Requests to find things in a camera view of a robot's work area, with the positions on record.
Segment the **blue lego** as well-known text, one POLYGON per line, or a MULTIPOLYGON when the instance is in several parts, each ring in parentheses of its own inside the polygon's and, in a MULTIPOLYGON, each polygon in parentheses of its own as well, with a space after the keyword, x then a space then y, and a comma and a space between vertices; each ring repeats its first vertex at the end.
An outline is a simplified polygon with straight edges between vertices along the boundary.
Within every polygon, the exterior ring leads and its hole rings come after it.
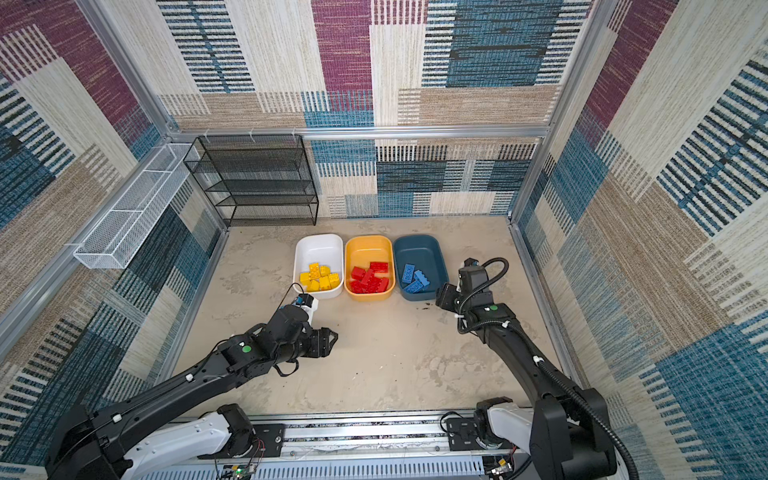
POLYGON ((414 280, 405 287, 404 291, 406 293, 416 294, 422 292, 424 288, 425 286, 419 280, 414 280))
POLYGON ((401 282, 405 285, 412 283, 414 280, 414 273, 415 266, 413 264, 406 263, 402 271, 401 282))

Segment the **yellow lego pair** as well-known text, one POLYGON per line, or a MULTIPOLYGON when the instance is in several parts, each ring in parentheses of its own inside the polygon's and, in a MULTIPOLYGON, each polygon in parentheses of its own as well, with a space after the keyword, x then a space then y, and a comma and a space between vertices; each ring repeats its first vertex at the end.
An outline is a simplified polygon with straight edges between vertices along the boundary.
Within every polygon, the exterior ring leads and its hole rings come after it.
POLYGON ((309 268, 310 268, 309 270, 310 276, 313 279, 317 279, 321 277, 321 266, 319 263, 313 263, 309 266, 309 268))

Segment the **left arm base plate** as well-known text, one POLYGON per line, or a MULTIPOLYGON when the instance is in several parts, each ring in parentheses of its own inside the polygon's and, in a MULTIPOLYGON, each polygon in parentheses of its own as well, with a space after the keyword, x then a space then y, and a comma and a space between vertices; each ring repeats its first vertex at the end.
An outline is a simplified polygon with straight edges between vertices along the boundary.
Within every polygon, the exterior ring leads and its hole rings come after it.
POLYGON ((241 458, 255 462, 256 460, 280 457, 285 439, 285 431, 286 424, 283 423, 254 425, 248 450, 241 458))

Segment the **blue lego upturned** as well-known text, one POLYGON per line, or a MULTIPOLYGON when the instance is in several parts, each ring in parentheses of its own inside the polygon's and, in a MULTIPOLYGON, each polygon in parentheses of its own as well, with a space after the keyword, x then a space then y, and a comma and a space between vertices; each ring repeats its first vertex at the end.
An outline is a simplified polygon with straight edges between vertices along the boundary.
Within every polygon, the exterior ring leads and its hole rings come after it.
POLYGON ((414 278, 423 286, 427 287, 430 285, 430 281, 428 280, 427 276, 421 271, 421 270, 415 270, 414 271, 414 278))

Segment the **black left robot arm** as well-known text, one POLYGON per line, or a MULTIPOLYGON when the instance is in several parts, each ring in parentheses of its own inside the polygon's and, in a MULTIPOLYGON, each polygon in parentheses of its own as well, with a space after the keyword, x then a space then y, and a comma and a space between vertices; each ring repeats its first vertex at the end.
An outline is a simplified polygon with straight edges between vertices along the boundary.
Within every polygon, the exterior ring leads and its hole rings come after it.
POLYGON ((178 375, 100 410, 77 405, 54 431, 45 460, 50 479, 139 479, 192 458, 263 457, 266 441, 236 404, 223 405, 197 420, 173 420, 248 381, 293 368, 302 358, 330 355, 338 335, 314 328, 306 306, 278 308, 272 318, 218 342, 202 360, 178 375))

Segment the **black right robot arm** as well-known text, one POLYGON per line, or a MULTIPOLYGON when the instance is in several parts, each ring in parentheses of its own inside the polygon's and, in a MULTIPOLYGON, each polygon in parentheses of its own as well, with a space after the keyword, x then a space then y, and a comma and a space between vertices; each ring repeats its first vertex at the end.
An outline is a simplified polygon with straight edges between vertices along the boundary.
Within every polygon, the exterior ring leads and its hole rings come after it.
POLYGON ((564 375, 525 333, 515 313, 493 299, 488 262, 469 258, 456 285, 437 293, 438 307, 455 314, 460 334, 472 334, 511 371, 532 406, 519 415, 510 400, 478 406, 483 439, 506 440, 529 455, 542 479, 600 479, 618 470, 607 404, 564 375))

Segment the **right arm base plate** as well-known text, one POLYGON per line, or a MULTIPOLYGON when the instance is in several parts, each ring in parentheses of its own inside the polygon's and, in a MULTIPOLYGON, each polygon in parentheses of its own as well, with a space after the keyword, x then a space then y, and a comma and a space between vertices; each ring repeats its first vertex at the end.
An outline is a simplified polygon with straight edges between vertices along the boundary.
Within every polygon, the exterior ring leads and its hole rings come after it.
POLYGON ((447 437, 449 450, 452 452, 492 450, 498 447, 497 444, 485 442, 480 438, 473 419, 448 412, 441 418, 439 425, 447 437))

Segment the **red lego tall block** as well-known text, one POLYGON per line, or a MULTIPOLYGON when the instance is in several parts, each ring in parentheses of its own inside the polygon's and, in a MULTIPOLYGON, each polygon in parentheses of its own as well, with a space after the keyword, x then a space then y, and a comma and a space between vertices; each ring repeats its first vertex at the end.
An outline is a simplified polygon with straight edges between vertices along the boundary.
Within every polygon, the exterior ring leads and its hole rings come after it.
POLYGON ((361 267, 354 267, 350 273, 350 276, 355 281, 363 281, 366 277, 367 270, 361 267))

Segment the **red lego long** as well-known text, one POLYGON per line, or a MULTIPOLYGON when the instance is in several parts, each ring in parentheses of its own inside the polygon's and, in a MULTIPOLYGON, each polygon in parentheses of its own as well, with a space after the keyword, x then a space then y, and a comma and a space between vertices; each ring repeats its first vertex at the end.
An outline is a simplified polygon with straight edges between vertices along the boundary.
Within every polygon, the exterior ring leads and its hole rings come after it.
POLYGON ((376 284, 376 293, 383 293, 386 292, 389 288, 389 279, 387 277, 381 277, 378 278, 378 283, 376 284))

